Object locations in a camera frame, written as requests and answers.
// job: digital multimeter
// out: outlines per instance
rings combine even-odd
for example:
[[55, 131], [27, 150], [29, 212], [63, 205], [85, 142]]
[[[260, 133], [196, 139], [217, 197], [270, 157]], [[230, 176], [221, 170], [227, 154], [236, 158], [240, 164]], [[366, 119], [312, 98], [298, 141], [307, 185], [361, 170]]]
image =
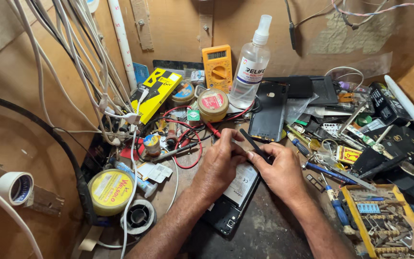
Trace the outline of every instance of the digital multimeter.
[[207, 87], [216, 88], [228, 94], [230, 92], [228, 86], [233, 83], [231, 47], [221, 45], [205, 48], [202, 50], [202, 59]]

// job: ipa solvent bottle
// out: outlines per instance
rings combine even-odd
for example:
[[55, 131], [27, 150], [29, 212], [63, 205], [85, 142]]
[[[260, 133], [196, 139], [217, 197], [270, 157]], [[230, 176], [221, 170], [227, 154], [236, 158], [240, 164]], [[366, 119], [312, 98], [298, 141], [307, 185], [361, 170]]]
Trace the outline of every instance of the ipa solvent bottle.
[[266, 43], [271, 20], [270, 15], [262, 15], [252, 42], [242, 47], [230, 92], [230, 103], [237, 108], [246, 109], [252, 104], [265, 73], [270, 58]]

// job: multimeter display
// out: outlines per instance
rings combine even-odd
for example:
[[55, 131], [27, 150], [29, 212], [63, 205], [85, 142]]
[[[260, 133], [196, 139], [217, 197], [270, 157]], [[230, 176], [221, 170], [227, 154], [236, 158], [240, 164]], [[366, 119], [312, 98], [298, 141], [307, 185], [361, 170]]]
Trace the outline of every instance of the multimeter display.
[[226, 51], [220, 51], [220, 52], [207, 54], [207, 58], [209, 60], [223, 58], [223, 57], [226, 57]]

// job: left hand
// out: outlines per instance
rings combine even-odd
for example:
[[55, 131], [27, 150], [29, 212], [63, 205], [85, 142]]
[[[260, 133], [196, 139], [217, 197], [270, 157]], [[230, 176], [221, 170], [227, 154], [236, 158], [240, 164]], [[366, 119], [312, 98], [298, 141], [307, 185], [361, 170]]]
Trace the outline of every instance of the left hand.
[[207, 205], [214, 203], [226, 191], [236, 177], [237, 165], [247, 160], [245, 151], [232, 139], [244, 141], [237, 130], [223, 129], [220, 140], [207, 150], [193, 178], [193, 193]]

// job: glue tube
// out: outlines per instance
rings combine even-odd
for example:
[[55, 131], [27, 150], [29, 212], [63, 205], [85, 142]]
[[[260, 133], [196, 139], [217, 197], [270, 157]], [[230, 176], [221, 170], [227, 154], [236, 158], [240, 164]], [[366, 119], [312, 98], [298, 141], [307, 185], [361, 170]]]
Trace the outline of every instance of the glue tube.
[[[130, 174], [130, 176], [132, 176], [132, 179], [135, 178], [135, 174], [123, 162], [119, 162], [115, 158], [110, 158], [109, 163], [112, 164], [116, 169], [123, 170], [124, 172]], [[143, 181], [142, 179], [137, 177], [137, 186], [140, 187], [140, 189], [145, 192], [145, 198], [147, 198], [153, 195], [154, 191], [156, 191], [157, 183], [152, 184], [148, 181]]]

